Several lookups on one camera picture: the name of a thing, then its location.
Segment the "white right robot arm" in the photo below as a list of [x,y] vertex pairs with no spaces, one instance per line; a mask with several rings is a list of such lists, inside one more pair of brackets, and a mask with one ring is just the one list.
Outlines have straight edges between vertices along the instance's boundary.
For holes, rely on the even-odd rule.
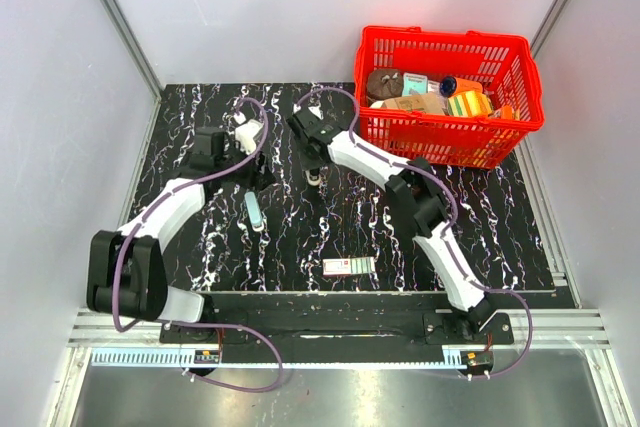
[[491,329],[496,308],[464,257],[453,233],[455,199],[423,158],[392,155],[308,108],[287,119],[301,163],[313,182],[329,164],[348,168],[385,193],[392,225],[426,254],[442,281],[452,309],[450,328],[476,343]]

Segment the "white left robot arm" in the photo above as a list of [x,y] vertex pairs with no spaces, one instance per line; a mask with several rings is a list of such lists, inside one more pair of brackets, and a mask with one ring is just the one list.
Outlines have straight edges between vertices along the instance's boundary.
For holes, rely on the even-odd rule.
[[163,254],[224,184],[259,191],[273,183],[261,151],[267,130],[256,120],[231,133],[196,130],[191,149],[158,197],[117,230],[101,230],[92,238],[86,290],[90,310],[115,320],[182,323],[182,331],[199,343],[214,336],[217,320],[204,310],[203,295],[169,285]]

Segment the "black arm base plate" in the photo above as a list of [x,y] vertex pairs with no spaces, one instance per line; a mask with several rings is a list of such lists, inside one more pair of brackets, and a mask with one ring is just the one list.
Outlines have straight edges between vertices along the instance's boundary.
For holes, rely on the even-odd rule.
[[496,298],[474,313],[432,292],[214,292],[205,320],[241,324],[269,337],[381,336],[431,345],[511,346],[511,321]]

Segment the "cream metal stapler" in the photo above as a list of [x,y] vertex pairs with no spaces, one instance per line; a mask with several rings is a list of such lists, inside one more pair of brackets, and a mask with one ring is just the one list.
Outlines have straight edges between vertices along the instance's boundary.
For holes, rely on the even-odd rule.
[[305,171],[307,183],[312,187],[318,187],[322,182],[322,174],[320,168],[309,169]]

